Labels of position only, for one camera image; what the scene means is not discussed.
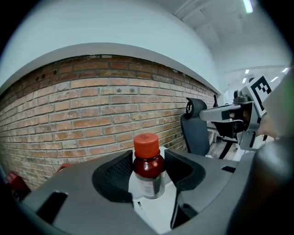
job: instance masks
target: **bottle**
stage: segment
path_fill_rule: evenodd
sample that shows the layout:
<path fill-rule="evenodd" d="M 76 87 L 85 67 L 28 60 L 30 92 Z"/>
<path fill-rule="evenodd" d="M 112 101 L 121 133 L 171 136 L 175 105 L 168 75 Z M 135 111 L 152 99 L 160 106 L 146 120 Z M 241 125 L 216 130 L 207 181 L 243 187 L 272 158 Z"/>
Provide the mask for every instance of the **bottle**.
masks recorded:
<path fill-rule="evenodd" d="M 135 160 L 133 169 L 140 192 L 145 198 L 156 199 L 165 190 L 164 159 L 160 155 L 156 134 L 139 134 L 134 137 Z"/>
<path fill-rule="evenodd" d="M 219 105 L 217 104 L 217 100 L 216 100 L 216 95 L 213 95 L 214 99 L 215 99 L 215 103 L 213 104 L 213 108 L 218 107 Z"/>

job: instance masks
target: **black chair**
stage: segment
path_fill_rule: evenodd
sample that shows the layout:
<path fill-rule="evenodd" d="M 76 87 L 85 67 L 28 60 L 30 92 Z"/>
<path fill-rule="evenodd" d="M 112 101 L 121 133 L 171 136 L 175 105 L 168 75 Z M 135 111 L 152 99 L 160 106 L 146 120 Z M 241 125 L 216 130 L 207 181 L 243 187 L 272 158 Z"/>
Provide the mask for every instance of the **black chair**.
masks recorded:
<path fill-rule="evenodd" d="M 181 116 L 181 129 L 189 153 L 205 156 L 210 149 L 207 123 L 200 119 L 200 111 L 207 109 L 206 104 L 199 99 L 187 98 L 186 113 Z M 222 139 L 227 142 L 225 149 L 220 155 L 223 159 L 230 147 L 236 141 Z"/>

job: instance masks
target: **ceiling light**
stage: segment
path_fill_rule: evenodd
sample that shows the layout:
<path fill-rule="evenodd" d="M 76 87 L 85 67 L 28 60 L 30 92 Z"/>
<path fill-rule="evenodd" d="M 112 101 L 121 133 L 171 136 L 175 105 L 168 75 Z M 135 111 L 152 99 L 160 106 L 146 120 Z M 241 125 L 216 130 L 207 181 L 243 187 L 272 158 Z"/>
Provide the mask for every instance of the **ceiling light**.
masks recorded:
<path fill-rule="evenodd" d="M 245 8 L 246 8 L 246 12 L 247 13 L 252 13 L 253 12 L 253 7 L 252 7 L 252 3 L 250 0 L 243 0 Z"/>
<path fill-rule="evenodd" d="M 274 80 L 276 80 L 278 77 L 275 77 L 272 81 L 271 81 L 271 83 L 274 81 Z"/>

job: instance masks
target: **ceiling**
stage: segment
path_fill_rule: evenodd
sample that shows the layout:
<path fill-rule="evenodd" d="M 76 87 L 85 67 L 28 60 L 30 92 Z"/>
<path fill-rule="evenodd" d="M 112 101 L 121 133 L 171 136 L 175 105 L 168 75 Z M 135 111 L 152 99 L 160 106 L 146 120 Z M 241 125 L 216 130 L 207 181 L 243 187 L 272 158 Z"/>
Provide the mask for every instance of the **ceiling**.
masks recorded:
<path fill-rule="evenodd" d="M 209 47 L 213 48 L 228 37 L 244 35 L 246 26 L 256 23 L 254 13 L 246 12 L 243 0 L 152 0 L 193 28 L 197 35 Z M 251 0 L 254 11 L 259 8 L 256 0 Z M 242 83 L 244 78 L 264 75 L 270 82 L 285 75 L 283 66 L 263 66 L 225 73 L 228 85 Z"/>
<path fill-rule="evenodd" d="M 264 67 L 254 67 L 249 70 L 248 74 L 245 74 L 245 70 L 238 70 L 238 71 L 232 71 L 225 74 L 225 78 L 228 82 L 228 84 L 240 84 L 242 83 L 244 78 L 246 79 L 245 84 L 248 83 L 250 78 L 255 77 L 261 77 L 264 76 L 269 83 L 272 81 L 275 77 L 279 77 L 277 80 L 272 82 L 272 85 L 276 86 L 279 81 L 285 76 L 285 73 L 282 71 L 285 67 L 281 66 L 264 66 Z"/>
<path fill-rule="evenodd" d="M 152 0 L 193 28 L 208 47 L 243 33 L 250 14 L 242 0 Z"/>

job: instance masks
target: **white wall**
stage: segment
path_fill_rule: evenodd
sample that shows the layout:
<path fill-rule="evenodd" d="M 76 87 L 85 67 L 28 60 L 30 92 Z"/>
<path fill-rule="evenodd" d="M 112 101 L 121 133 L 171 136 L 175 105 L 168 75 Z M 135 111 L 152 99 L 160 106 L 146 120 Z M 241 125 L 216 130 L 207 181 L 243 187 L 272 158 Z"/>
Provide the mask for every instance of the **white wall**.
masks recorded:
<path fill-rule="evenodd" d="M 41 2 L 7 44 L 0 60 L 0 93 L 33 69 L 85 54 L 151 60 L 219 91 L 209 49 L 159 5 L 143 0 L 52 0 Z"/>
<path fill-rule="evenodd" d="M 243 33 L 229 35 L 211 49 L 217 69 L 227 73 L 261 66 L 288 66 L 292 52 L 261 10 L 243 20 Z"/>

